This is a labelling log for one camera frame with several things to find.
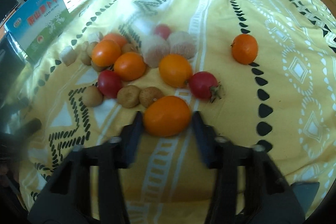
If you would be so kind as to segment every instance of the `blue book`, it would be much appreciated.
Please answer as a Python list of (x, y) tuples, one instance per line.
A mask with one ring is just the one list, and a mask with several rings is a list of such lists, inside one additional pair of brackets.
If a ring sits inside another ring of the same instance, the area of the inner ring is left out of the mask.
[(35, 63), (70, 20), (63, 0), (27, 0), (5, 28)]

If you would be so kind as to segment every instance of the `white pattern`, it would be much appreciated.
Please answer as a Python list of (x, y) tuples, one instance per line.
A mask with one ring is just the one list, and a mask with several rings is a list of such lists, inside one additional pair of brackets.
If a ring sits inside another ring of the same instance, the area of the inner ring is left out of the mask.
[(331, 176), (333, 175), (333, 172), (334, 172), (334, 169), (332, 169), (332, 170), (329, 172), (328, 177), (331, 178)]
[(299, 174), (294, 175), (294, 182), (316, 179), (323, 172), (318, 164), (312, 164), (303, 168)]
[(31, 162), (38, 161), (46, 165), (48, 163), (48, 150), (44, 149), (37, 149), (37, 148), (29, 148), (28, 149), (28, 157), (31, 159)]
[(327, 140), (330, 138), (330, 129), (324, 124), (323, 111), (321, 104), (312, 97), (304, 97), (302, 106), (308, 111), (309, 117), (301, 115), (299, 124), (302, 126), (300, 130), (304, 135), (300, 134), (299, 143), (307, 152), (310, 159), (314, 160), (319, 157), (326, 147)]
[(119, 113), (121, 109), (121, 105), (118, 105), (114, 112), (112, 113), (111, 117), (109, 118), (109, 120), (106, 122), (106, 125), (105, 127), (103, 128), (103, 130), (101, 131), (101, 134), (99, 135), (98, 139), (97, 139), (97, 142), (96, 142), (96, 145), (101, 145), (102, 141), (103, 141), (103, 138), (105, 137), (107, 131), (109, 130), (110, 128), (110, 125), (112, 124), (113, 120), (115, 119), (115, 117), (117, 116), (117, 114)]
[(126, 202), (126, 206), (131, 223), (148, 224), (147, 216), (150, 203)]
[(103, 103), (99, 106), (93, 108), (93, 116), (97, 122), (97, 126), (100, 129), (103, 125), (105, 119), (108, 117), (110, 112), (116, 105), (115, 99), (105, 99)]
[[(207, 19), (208, 19), (208, 10), (211, 4), (211, 0), (201, 0), (199, 2), (199, 6), (194, 14), (194, 16), (191, 18), (190, 20), (190, 24), (189, 24), (189, 33), (196, 38), (198, 45), (199, 45), (199, 51), (200, 51), (200, 46), (202, 46), (202, 55), (201, 55), (201, 59), (199, 62), (199, 71), (203, 71), (204, 69), (204, 60), (205, 60), (205, 54), (206, 54), (206, 25), (207, 25)], [(196, 71), (196, 61), (197, 61), (197, 57), (194, 58), (193, 63), (192, 63), (192, 67), (193, 70)], [(198, 109), (198, 104), (199, 104), (199, 100), (196, 100), (195, 104), (194, 104), (194, 111), (196, 111)], [(183, 159), (186, 153), (186, 150), (189, 146), (190, 143), (190, 139), (191, 139), (191, 135), (192, 132), (191, 130), (187, 130), (184, 142), (183, 142), (183, 146), (179, 155), (179, 158), (177, 160), (177, 166), (176, 166), (176, 170), (174, 173), (174, 177), (173, 177), (173, 181), (172, 181), (172, 186), (169, 192), (169, 200), (172, 199), (174, 191), (176, 189), (178, 180), (179, 180), (179, 174), (180, 174), (180, 170), (182, 167), (182, 163), (183, 163)]]
[(158, 222), (159, 222), (159, 218), (160, 218), (160, 216), (161, 216), (161, 214), (162, 214), (162, 209), (163, 209), (163, 203), (160, 203), (160, 204), (157, 206), (157, 213), (156, 213), (156, 215), (155, 215), (155, 217), (154, 217), (154, 219), (153, 219), (154, 224), (158, 224)]
[(286, 60), (286, 63), (290, 63), (288, 67), (283, 67), (283, 70), (288, 70), (291, 73), (290, 75), (285, 73), (285, 76), (289, 78), (289, 82), (293, 84), (298, 93), (310, 96), (313, 93), (313, 83), (306, 80), (307, 76), (312, 80), (312, 71), (307, 69), (308, 59), (301, 52), (289, 47), (285, 47), (282, 57), (283, 60)]
[[(258, 8), (258, 11), (264, 16), (266, 17), (268, 16), (267, 13), (264, 12), (261, 8)], [(290, 37), (284, 25), (281, 24), (278, 20), (276, 20), (273, 16), (269, 15), (269, 19), (265, 21), (265, 27), (268, 30), (268, 33), (271, 35), (271, 37), (280, 46), (295, 48), (293, 39)]]
[[(318, 54), (322, 57), (322, 59), (321, 59), (321, 63), (325, 66), (325, 67), (323, 68), (322, 72), (323, 72), (323, 74), (324, 74), (325, 76), (327, 76), (327, 74), (328, 74), (328, 70), (327, 70), (327, 68), (326, 68), (327, 61), (326, 61), (326, 59), (324, 58), (323, 53), (319, 52)], [(333, 61), (333, 72), (334, 72), (334, 77), (335, 77), (335, 80), (336, 80), (336, 59), (335, 59), (333, 56), (331, 56), (331, 58), (332, 58), (332, 61)], [(333, 108), (334, 111), (336, 111), (336, 104), (335, 104), (336, 97), (335, 97), (335, 94), (333, 93), (333, 89), (332, 89), (332, 87), (329, 85), (329, 80), (328, 80), (327, 77), (325, 77), (325, 78), (323, 79), (323, 81), (328, 85), (328, 86), (327, 86), (327, 89), (331, 91), (331, 99), (332, 99), (332, 101), (333, 101), (333, 102), (332, 102), (332, 104), (333, 104), (333, 105), (332, 105), (332, 108)]]
[(166, 186), (173, 154), (179, 138), (160, 138), (149, 158), (142, 184), (141, 202), (157, 203)]
[(77, 81), (76, 85), (81, 84), (91, 84), (94, 81), (97, 81), (98, 73), (90, 67)]
[(327, 35), (324, 37), (326, 43), (330, 47), (336, 47), (336, 42), (334, 41), (335, 38), (336, 38), (336, 35), (332, 32), (328, 32)]
[(37, 179), (38, 179), (38, 185), (36, 186), (36, 189), (41, 191), (43, 187), (47, 184), (47, 181), (40, 173), (37, 173)]
[(68, 104), (65, 102), (62, 109), (57, 114), (55, 119), (51, 122), (50, 127), (69, 127), (72, 125), (72, 119), (68, 110)]
[[(28, 187), (30, 187), (30, 185), (37, 179), (37, 174), (38, 174), (38, 171), (35, 168), (31, 168), (30, 172), (26, 175), (26, 177), (22, 178), (22, 180), (20, 179), (22, 187), (24, 189), (27, 189)], [(25, 205), (27, 208), (31, 209), (31, 207), (34, 204), (33, 198), (28, 194), (26, 194), (25, 197), (26, 197)]]

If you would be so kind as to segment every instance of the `fabric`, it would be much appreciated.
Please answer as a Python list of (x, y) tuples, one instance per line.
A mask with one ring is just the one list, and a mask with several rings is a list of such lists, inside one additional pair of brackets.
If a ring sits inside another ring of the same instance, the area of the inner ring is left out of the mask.
[[(195, 39), (194, 72), (209, 71), (225, 96), (213, 104), (175, 89), (148, 69), (133, 81), (156, 86), (201, 111), (207, 124), (237, 145), (262, 143), (290, 184), (319, 181), (308, 215), (319, 205), (336, 172), (336, 20), (320, 0), (64, 0), (73, 21), (50, 46), (22, 88), (31, 101), (22, 122), (39, 118), (42, 129), (29, 140), (20, 186), (30, 209), (46, 181), (75, 144), (102, 144), (119, 135), (136, 111), (104, 100), (87, 108), (81, 95), (98, 74), (78, 59), (59, 59), (66, 46), (79, 52), (92, 32), (120, 32), (140, 50), (152, 27), (168, 24)], [(241, 33), (253, 35), (259, 54), (252, 65), (233, 60), (230, 45)], [(136, 161), (120, 170), (131, 223), (204, 223), (215, 171), (202, 164), (190, 129), (171, 138), (143, 133)], [(98, 217), (97, 170), (93, 169), (92, 212)], [(238, 208), (243, 207), (240, 173)]]

